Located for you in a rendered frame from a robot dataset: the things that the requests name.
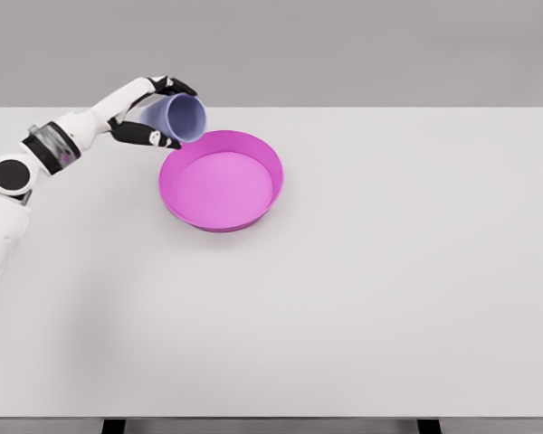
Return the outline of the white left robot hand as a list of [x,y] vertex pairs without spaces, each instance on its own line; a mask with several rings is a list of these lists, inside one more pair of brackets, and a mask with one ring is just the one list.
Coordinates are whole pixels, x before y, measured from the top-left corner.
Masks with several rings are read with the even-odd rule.
[[103,132],[110,132],[121,143],[180,149],[181,144],[153,127],[125,121],[125,117],[138,103],[153,95],[166,97],[186,94],[196,97],[197,92],[174,77],[140,77],[132,80],[92,106],[90,110],[103,121]]

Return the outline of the lavender blue cup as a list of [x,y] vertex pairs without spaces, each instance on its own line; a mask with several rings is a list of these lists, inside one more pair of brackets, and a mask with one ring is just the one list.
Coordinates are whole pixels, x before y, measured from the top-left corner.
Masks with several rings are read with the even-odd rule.
[[185,93],[164,97],[144,108],[139,121],[181,143],[195,142],[206,130],[203,103]]

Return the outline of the magenta pink plate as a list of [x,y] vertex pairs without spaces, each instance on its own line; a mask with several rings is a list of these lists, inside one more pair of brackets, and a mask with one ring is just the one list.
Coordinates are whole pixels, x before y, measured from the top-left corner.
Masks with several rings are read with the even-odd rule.
[[181,221],[204,231],[229,232],[260,220],[277,202],[283,182],[282,161],[264,140],[215,130],[168,155],[158,190]]

